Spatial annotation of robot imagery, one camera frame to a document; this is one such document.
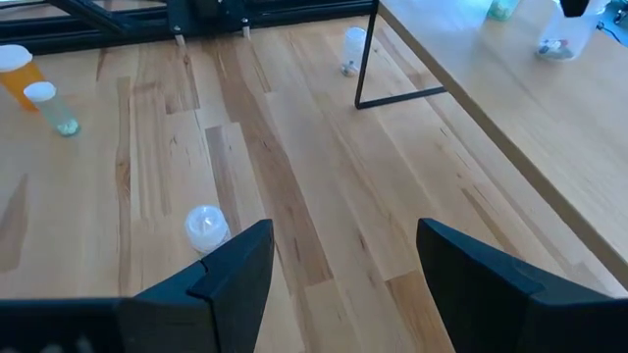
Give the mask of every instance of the hardwood floor plank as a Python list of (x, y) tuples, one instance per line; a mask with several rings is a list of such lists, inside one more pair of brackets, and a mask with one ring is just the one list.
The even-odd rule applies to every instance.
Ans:
[(305, 352), (305, 343), (286, 285), (282, 261), (279, 256), (275, 256), (271, 288), (268, 292), (262, 326), (257, 336), (255, 353), (300, 352)]
[(295, 285), (313, 285), (332, 276), (298, 182), (281, 143), (246, 85), (232, 44), (221, 46), (219, 79), (230, 119), (241, 124), (268, 215), (276, 220), (280, 252), (296, 272)]
[(212, 160), (214, 180), (216, 180), (216, 188), (218, 190), (220, 209), (223, 211), (223, 214), (225, 214), (232, 235), (235, 235), (240, 233), (243, 227), (239, 224), (239, 214), (236, 204), (236, 188), (234, 187), (234, 176), (236, 172), (232, 171), (230, 165), (230, 157), (234, 155), (229, 152), (233, 147), (227, 140), (225, 136), (226, 131), (222, 126), (208, 128), (205, 130), (205, 133), (207, 136), (209, 155)]
[(420, 270), (387, 280), (398, 312), (419, 352), (454, 352), (445, 325)]
[(167, 114), (199, 108), (192, 63), (172, 41), (139, 44), (137, 82), (160, 85)]
[(340, 299), (339, 289), (333, 280), (328, 280), (305, 289), (316, 338), (321, 342), (317, 352), (351, 353), (363, 352), (357, 342), (353, 326)]
[[(211, 127), (206, 130), (206, 134), (219, 190), (220, 208), (230, 222), (232, 236), (236, 236), (257, 221), (266, 219), (266, 211), (240, 125)], [(255, 351), (298, 353), (304, 349), (282, 262), (277, 253)]]
[(165, 138), (166, 110), (158, 83), (143, 83), (132, 90), (132, 116), (137, 147), (139, 210), (143, 219), (170, 215), (169, 140)]

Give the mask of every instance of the black bracket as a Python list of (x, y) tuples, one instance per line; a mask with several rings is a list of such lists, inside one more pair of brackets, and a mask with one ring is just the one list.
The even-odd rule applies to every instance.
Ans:
[(444, 87), (427, 88), (417, 92), (399, 94), (392, 97), (374, 99), (366, 102), (361, 102), (362, 88), (364, 87), (364, 77), (366, 76), (366, 67), (369, 61), (369, 52), (371, 51), (371, 42), (373, 41), (373, 32), (375, 31), (375, 20), (377, 19), (377, 12), (380, 6), (380, 0), (373, 0), (371, 7), (371, 13), (369, 17), (369, 25), (366, 30), (366, 41), (364, 43), (364, 53), (362, 53), (362, 65), (360, 67), (360, 76), (357, 81), (357, 89), (355, 92), (355, 108), (367, 109), (373, 107), (379, 107), (391, 103), (402, 102), (414, 98), (427, 97), (434, 94), (445, 93)]

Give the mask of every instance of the table surface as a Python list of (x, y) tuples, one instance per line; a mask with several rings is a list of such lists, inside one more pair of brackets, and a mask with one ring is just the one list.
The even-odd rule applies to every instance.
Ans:
[(628, 50), (597, 31), (575, 61), (534, 55), (550, 0), (506, 23), (491, 0), (382, 0), (380, 15), (555, 211), (628, 284)]

